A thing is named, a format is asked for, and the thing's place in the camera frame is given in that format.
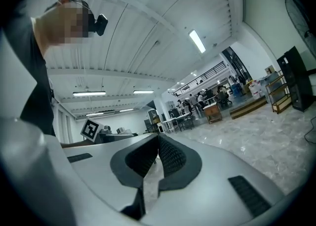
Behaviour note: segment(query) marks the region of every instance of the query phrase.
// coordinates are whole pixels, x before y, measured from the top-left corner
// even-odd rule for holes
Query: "railing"
[[[184,85],[183,87],[181,87],[180,89],[175,91],[174,95],[179,96],[181,94],[186,93],[187,91],[189,91],[189,90],[197,87],[201,83],[203,83],[205,80],[215,77],[217,75],[217,73],[221,72],[225,68],[226,68],[226,65],[224,64],[224,62],[220,62],[219,64],[217,64],[216,66],[214,66],[210,70],[206,71],[201,76],[195,78],[194,80],[192,80],[188,84]]]

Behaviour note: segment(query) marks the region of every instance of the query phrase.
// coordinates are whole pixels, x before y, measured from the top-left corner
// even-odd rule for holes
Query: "fluorescent light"
[[[194,43],[197,45],[201,53],[204,53],[206,51],[201,39],[199,38],[198,34],[196,33],[195,30],[191,31],[189,33],[189,36],[191,39],[194,41]]]
[[[104,113],[89,113],[89,114],[86,114],[86,116],[96,116],[96,115],[102,115]]]
[[[121,110],[120,112],[127,112],[127,111],[131,111],[131,110],[134,110],[134,108]]]
[[[152,94],[153,90],[135,90],[134,94]]]
[[[76,97],[79,96],[100,96],[105,95],[105,91],[81,91],[81,92],[73,92],[73,95]]]

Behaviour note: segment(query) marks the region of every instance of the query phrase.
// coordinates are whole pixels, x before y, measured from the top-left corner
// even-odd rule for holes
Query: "wooden platform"
[[[250,113],[250,112],[258,109],[259,107],[261,107],[265,104],[267,104],[266,97],[261,96],[258,99],[251,100],[251,101],[229,111],[229,113],[230,113],[232,119],[234,120],[234,119],[237,119],[243,115],[246,115],[247,113]]]

